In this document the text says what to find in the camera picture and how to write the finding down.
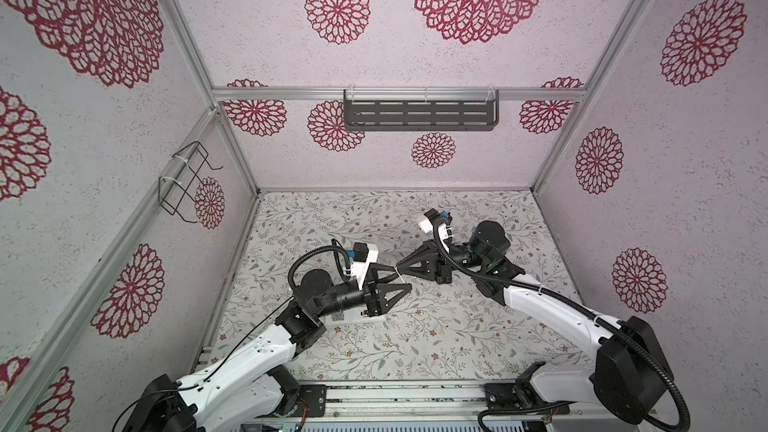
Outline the white remote control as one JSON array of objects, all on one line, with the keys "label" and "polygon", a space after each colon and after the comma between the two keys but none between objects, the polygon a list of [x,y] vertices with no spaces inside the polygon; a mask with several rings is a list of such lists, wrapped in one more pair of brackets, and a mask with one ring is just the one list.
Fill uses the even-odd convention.
[{"label": "white remote control", "polygon": [[353,325],[373,325],[384,323],[386,315],[369,317],[365,307],[356,307],[338,311],[321,318],[327,327],[346,327]]}]

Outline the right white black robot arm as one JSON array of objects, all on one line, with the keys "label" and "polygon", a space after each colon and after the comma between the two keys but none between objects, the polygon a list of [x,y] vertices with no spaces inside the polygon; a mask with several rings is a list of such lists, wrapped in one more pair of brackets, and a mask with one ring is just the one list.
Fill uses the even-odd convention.
[{"label": "right white black robot arm", "polygon": [[652,327],[633,316],[619,320],[600,314],[545,287],[511,262],[503,227],[482,221],[465,243],[453,239],[451,217],[431,212],[419,226],[422,245],[399,260],[397,272],[448,284],[455,272],[469,277],[479,292],[541,322],[570,341],[590,366],[540,362],[513,386],[515,398],[489,406],[478,416],[543,414],[577,403],[600,404],[625,423],[646,422],[661,431],[687,431],[691,415],[674,381]]}]

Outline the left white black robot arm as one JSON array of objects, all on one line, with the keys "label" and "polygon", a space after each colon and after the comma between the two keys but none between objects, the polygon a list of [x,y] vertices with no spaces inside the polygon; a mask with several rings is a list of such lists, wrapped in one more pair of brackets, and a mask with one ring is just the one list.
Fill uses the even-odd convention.
[{"label": "left white black robot arm", "polygon": [[250,418],[286,416],[298,407],[300,385],[287,363],[326,331],[323,317],[362,307],[382,316],[412,290],[384,266],[365,266],[361,280],[335,284],[322,269],[307,272],[275,322],[214,367],[176,381],[163,374],[115,421],[122,431],[232,431]]}]

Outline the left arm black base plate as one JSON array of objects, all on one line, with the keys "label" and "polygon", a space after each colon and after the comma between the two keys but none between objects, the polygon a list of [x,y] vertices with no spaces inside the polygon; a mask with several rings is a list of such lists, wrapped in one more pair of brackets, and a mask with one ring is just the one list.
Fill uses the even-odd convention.
[{"label": "left arm black base plate", "polygon": [[275,416],[293,418],[319,418],[325,415],[328,386],[325,384],[300,385],[284,393]]}]

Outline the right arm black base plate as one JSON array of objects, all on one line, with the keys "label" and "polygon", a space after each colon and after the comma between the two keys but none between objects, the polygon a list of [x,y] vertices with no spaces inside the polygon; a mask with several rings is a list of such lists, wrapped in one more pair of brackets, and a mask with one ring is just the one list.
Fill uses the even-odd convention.
[{"label": "right arm black base plate", "polygon": [[493,382],[484,385],[487,415],[542,414],[565,409],[571,402],[548,402],[528,382]]}]

